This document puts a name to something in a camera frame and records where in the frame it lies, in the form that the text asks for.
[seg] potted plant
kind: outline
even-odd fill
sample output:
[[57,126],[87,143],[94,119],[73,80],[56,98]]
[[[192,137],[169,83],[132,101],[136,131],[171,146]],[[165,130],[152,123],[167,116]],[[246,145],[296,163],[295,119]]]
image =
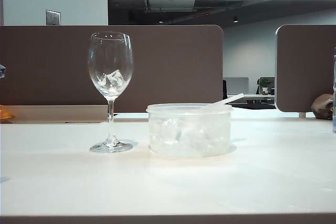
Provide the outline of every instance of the potted plant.
[[258,81],[257,84],[262,88],[262,94],[267,95],[268,94],[268,86],[272,84],[273,81],[268,79],[267,77],[261,77]]

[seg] container lid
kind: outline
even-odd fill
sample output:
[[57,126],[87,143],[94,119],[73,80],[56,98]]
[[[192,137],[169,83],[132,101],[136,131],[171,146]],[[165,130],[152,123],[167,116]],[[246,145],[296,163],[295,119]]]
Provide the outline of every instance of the container lid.
[[162,103],[148,105],[146,111],[150,113],[165,114],[222,114],[230,113],[233,109],[231,105],[204,106],[209,103]]

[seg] wine glass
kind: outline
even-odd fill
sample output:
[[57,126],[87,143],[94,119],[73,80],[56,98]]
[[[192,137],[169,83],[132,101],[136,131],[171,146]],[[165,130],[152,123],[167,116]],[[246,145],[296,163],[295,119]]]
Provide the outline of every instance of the wine glass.
[[123,152],[132,145],[121,143],[114,135],[113,104],[126,89],[133,74],[130,37],[123,33],[99,31],[91,36],[88,59],[91,80],[109,105],[109,135],[104,142],[90,148],[93,152]]

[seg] ceiling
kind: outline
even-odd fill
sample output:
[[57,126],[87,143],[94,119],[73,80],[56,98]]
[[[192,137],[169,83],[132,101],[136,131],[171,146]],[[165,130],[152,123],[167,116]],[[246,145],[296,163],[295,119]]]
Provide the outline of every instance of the ceiling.
[[335,0],[109,0],[110,25],[213,24],[234,25],[336,8]]

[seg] electrical outlet cover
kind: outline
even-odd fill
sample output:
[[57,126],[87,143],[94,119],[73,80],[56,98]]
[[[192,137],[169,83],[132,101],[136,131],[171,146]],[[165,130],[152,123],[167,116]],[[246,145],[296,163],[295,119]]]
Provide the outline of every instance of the electrical outlet cover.
[[54,10],[46,10],[46,24],[47,26],[60,26],[61,13]]

